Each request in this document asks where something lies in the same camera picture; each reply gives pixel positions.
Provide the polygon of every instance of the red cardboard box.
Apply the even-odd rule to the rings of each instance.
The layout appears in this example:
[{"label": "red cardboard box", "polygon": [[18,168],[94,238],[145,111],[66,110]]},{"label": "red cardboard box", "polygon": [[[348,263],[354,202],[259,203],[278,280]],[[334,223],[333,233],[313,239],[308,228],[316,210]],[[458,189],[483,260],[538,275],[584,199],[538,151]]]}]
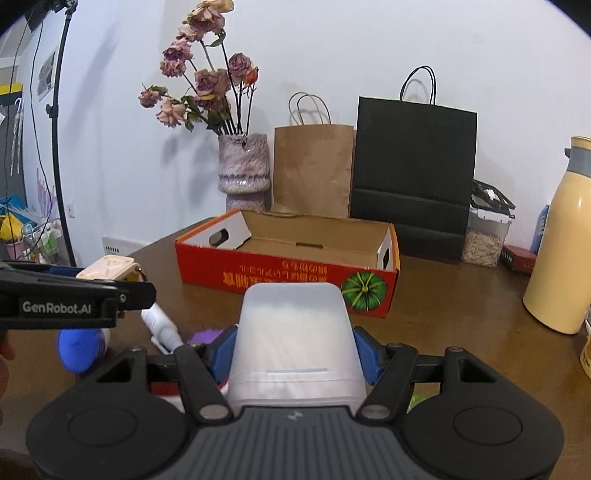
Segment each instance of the red cardboard box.
[{"label": "red cardboard box", "polygon": [[513,247],[513,245],[503,246],[500,257],[501,261],[511,270],[529,275],[534,271],[536,258],[538,256],[529,250],[521,247]]},{"label": "red cardboard box", "polygon": [[261,282],[329,282],[350,312],[385,317],[400,274],[394,226],[234,210],[175,241],[185,283],[244,293]]}]

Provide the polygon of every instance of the black container lid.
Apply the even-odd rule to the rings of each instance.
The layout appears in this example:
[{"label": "black container lid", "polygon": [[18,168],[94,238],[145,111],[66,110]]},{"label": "black container lid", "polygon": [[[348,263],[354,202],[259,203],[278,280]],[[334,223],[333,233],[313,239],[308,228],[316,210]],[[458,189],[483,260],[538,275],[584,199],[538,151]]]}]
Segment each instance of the black container lid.
[{"label": "black container lid", "polygon": [[[494,193],[494,198],[491,198],[489,191]],[[480,180],[474,179],[472,183],[472,201],[470,204],[477,209],[502,213],[511,218],[515,218],[515,215],[511,213],[511,210],[515,209],[513,202],[503,195],[498,188]]]}]

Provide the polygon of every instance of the pink textured vase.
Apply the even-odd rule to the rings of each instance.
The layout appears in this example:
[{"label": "pink textured vase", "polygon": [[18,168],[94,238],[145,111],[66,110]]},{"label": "pink textured vase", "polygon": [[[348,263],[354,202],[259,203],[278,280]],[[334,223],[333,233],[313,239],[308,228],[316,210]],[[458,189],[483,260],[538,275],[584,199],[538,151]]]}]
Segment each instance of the pink textured vase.
[{"label": "pink textured vase", "polygon": [[269,145],[264,134],[219,137],[219,182],[226,210],[264,210],[264,196],[271,188]]}]

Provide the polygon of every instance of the purple object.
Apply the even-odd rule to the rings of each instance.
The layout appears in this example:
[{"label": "purple object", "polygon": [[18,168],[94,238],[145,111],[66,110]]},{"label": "purple object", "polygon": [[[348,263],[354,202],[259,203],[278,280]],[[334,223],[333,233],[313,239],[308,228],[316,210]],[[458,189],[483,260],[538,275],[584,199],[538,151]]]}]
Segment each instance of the purple object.
[{"label": "purple object", "polygon": [[204,330],[202,332],[195,333],[187,341],[187,343],[212,343],[217,337],[220,336],[222,332],[223,330],[213,330],[208,328],[207,330]]}]

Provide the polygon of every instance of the paper bag handle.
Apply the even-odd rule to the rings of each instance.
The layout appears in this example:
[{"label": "paper bag handle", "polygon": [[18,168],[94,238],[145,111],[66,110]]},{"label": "paper bag handle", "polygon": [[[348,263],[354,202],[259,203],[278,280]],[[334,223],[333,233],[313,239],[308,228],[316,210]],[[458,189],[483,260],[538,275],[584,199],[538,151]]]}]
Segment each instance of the paper bag handle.
[{"label": "paper bag handle", "polygon": [[414,74],[417,73],[419,70],[424,69],[429,72],[429,76],[431,77],[431,98],[429,99],[429,105],[435,105],[435,100],[437,97],[437,79],[435,78],[435,72],[429,65],[421,65],[420,67],[415,68],[411,74],[407,77],[406,81],[404,82],[402,89],[400,90],[400,97],[399,100],[402,102],[402,97],[404,96],[404,91],[410,82],[410,79],[413,78]]},{"label": "paper bag handle", "polygon": [[[294,99],[294,98],[295,98],[297,95],[301,95],[301,96],[300,96],[300,98],[298,98],[298,101],[297,101],[297,103],[296,103],[296,105],[295,105],[295,107],[296,107],[296,109],[297,109],[298,116],[300,117],[300,122],[301,122],[300,124],[298,123],[298,121],[297,121],[297,118],[295,118],[295,117],[294,117],[294,113],[293,113],[293,111],[291,110],[291,102],[293,101],[293,99]],[[320,100],[320,101],[322,102],[322,105],[324,105],[324,109],[326,110],[326,115],[327,115],[327,116],[328,116],[328,118],[329,118],[329,124],[332,124],[332,120],[330,119],[330,111],[329,111],[329,108],[326,106],[326,103],[324,102],[324,100],[323,100],[322,98],[320,98],[318,95],[313,95],[313,94],[311,94],[311,93],[306,93],[306,92],[297,92],[297,93],[294,93],[294,94],[293,94],[293,95],[290,97],[290,100],[289,100],[289,102],[287,102],[287,108],[288,108],[288,109],[289,109],[289,111],[290,111],[290,117],[291,117],[291,118],[293,118],[293,120],[294,120],[295,124],[296,124],[296,125],[304,125],[304,124],[305,124],[305,122],[304,122],[304,119],[303,119],[303,118],[302,118],[302,116],[301,116],[300,102],[301,102],[301,101],[302,101],[304,98],[306,98],[306,97],[308,97],[308,98],[312,99],[312,101],[314,102],[314,105],[315,105],[315,107],[316,107],[316,111],[318,112],[318,116],[320,117],[320,123],[321,123],[322,125],[324,125],[324,119],[322,118],[322,113],[320,113],[320,107],[318,106],[318,103],[316,103],[316,100],[314,100],[314,99],[316,99],[316,98],[317,98],[318,100]]]}]

